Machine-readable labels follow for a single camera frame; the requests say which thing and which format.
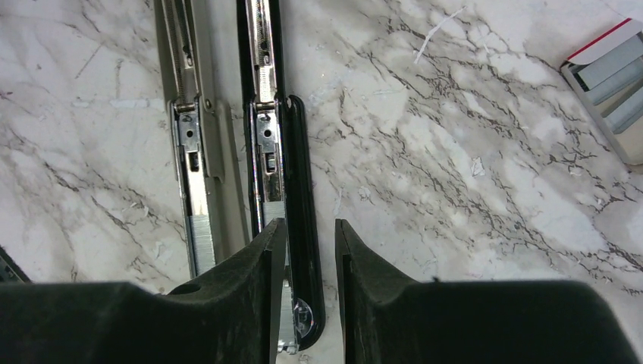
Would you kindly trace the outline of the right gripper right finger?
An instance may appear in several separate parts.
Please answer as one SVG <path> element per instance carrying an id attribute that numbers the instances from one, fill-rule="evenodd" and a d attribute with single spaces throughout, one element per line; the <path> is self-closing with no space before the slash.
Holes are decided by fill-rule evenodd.
<path id="1" fill-rule="evenodd" d="M 335 222 L 347 363 L 637 363 L 616 316 L 577 281 L 419 282 Z"/>

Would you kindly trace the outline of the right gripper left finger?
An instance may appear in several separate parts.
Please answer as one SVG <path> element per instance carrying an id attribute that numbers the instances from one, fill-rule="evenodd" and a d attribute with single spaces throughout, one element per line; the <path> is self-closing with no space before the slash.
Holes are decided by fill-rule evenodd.
<path id="1" fill-rule="evenodd" d="M 273 363 L 287 227 L 168 294 L 129 282 L 3 284 L 3 363 Z"/>

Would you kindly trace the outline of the black stapler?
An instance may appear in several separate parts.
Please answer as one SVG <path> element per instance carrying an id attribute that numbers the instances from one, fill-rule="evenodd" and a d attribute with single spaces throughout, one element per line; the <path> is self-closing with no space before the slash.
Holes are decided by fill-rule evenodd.
<path id="1" fill-rule="evenodd" d="M 325 327 L 306 110 L 286 90 L 279 3 L 238 1 L 237 26 L 251 229 L 258 235 L 264 228 L 264 202 L 285 201 L 278 352 L 293 355 L 310 348 Z"/>

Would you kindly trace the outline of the silver staple strip tray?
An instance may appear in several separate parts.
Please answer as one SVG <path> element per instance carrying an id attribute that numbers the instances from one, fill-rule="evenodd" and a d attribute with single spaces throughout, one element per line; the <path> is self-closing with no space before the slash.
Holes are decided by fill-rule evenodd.
<path id="1" fill-rule="evenodd" d="M 642 22 L 627 18 L 572 53 L 560 73 L 624 164 L 642 166 Z"/>

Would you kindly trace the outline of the staple strip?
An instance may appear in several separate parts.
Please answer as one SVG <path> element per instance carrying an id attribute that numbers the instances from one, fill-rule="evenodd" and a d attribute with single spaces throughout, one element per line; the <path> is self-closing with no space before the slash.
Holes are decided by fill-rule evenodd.
<path id="1" fill-rule="evenodd" d="M 286 218 L 285 201 L 264 202 L 262 204 L 263 226 L 276 218 Z"/>
<path id="2" fill-rule="evenodd" d="M 209 216 L 190 216 L 189 228 L 193 273 L 195 276 L 199 276 L 215 266 L 215 251 Z"/>

